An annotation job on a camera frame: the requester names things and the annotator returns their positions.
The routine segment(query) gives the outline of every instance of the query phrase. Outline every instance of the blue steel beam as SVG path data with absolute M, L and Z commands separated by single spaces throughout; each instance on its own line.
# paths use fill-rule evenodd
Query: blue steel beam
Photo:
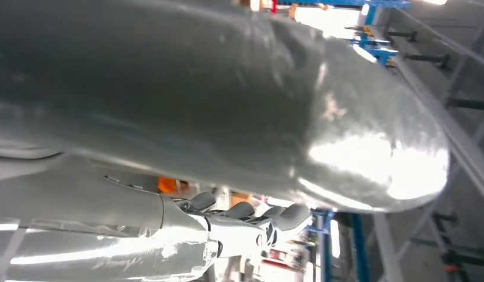
M 396 1 L 396 0 L 298 0 L 298 1 L 278 1 L 278 5 L 310 5 L 310 4 L 327 4 L 327 5 L 349 5 L 349 6 L 363 6 L 364 4 L 372 7 L 385 7 L 385 8 L 408 8 L 410 6 L 409 1 Z
M 368 9 L 368 14 L 366 14 L 365 25 L 373 25 L 373 20 L 375 19 L 375 14 L 377 12 L 377 7 L 368 4 L 370 8 Z
M 350 41 L 353 44 L 359 44 L 361 42 L 365 43 L 366 45 L 380 45 L 380 46 L 386 46 L 389 45 L 390 42 L 387 40 L 380 40 L 380 39 L 355 39 L 355 38 L 350 38 L 346 39 L 347 41 Z
M 356 268 L 358 271 L 359 282 L 370 282 L 370 272 L 368 270 L 368 257 L 366 255 L 365 238 L 363 237 L 363 227 L 359 214 L 351 214 L 351 225 L 356 249 Z
M 330 221 L 335 213 L 332 211 L 323 211 L 322 227 L 324 230 L 330 230 Z M 321 236 L 321 282 L 332 282 L 332 244 L 330 234 Z

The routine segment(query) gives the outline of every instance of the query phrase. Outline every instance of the metal rail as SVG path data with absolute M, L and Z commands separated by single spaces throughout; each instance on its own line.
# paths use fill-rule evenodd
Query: metal rail
M 473 50 L 469 49 L 468 47 L 462 45 L 461 43 L 454 41 L 453 39 L 447 37 L 446 35 L 440 33 L 439 31 L 433 29 L 431 26 L 427 25 L 426 23 L 420 21 L 419 19 L 415 18 L 414 16 L 410 15 L 406 11 L 403 11 L 399 8 L 397 8 L 400 13 L 402 13 L 404 16 L 407 18 L 411 19 L 421 27 L 423 27 L 425 30 L 431 32 L 435 36 L 441 38 L 444 42 L 446 42 L 448 47 L 453 49 L 454 51 L 460 53 L 461 55 L 467 55 L 468 57 L 474 59 L 475 61 L 479 62 L 481 65 L 484 66 L 484 57 L 481 56 L 480 54 L 474 52 Z
M 382 38 L 378 31 L 373 30 L 373 32 L 376 33 L 378 36 L 377 38 Z M 453 117 L 451 117 L 451 115 L 434 98 L 434 96 L 430 94 L 427 87 L 416 77 L 406 64 L 399 58 L 393 58 L 393 61 L 396 63 L 400 74 L 405 78 L 408 84 L 410 84 L 413 90 L 415 90 L 415 93 L 419 96 L 421 101 L 432 111 L 448 136 L 452 152 L 459 165 L 457 164 L 451 170 L 446 184 L 447 187 L 449 187 L 460 170 L 463 169 L 469 175 L 469 178 L 474 182 L 484 198 L 484 153 L 477 146 L 477 143 L 479 143 L 484 137 L 484 120 L 481 122 L 472 138 L 470 138 L 456 123 Z M 403 243 L 396 253 L 396 259 L 398 261 L 406 254 L 411 245 L 410 239 L 418 235 L 427 220 L 430 219 L 432 213 L 437 209 L 438 204 L 442 199 L 443 197 L 436 199 L 425 209 L 423 215 L 415 224 L 410 237 Z M 382 276 L 379 279 L 379 282 L 384 281 L 384 278 L 385 277 Z

